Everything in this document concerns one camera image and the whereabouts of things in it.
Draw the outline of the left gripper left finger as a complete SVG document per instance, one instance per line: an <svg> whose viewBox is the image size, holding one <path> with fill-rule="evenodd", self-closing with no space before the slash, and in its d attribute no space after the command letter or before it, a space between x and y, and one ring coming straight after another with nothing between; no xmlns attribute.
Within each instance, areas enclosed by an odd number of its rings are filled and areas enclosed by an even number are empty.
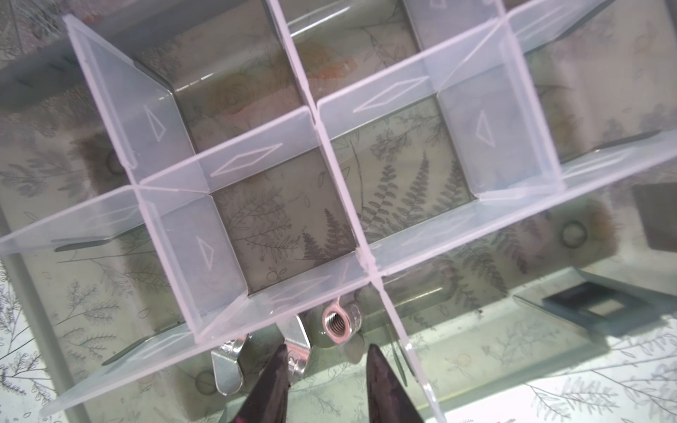
<svg viewBox="0 0 677 423"><path fill-rule="evenodd" d="M269 360L232 422L285 423L290 386L288 350L282 344Z"/></svg>

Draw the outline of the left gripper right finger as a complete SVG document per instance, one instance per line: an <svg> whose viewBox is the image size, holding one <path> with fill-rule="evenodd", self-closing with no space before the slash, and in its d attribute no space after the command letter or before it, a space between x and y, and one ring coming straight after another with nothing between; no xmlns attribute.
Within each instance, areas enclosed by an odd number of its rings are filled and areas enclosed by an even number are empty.
<svg viewBox="0 0 677 423"><path fill-rule="evenodd" d="M366 387L370 422L423 423L398 377L375 344L368 347Z"/></svg>

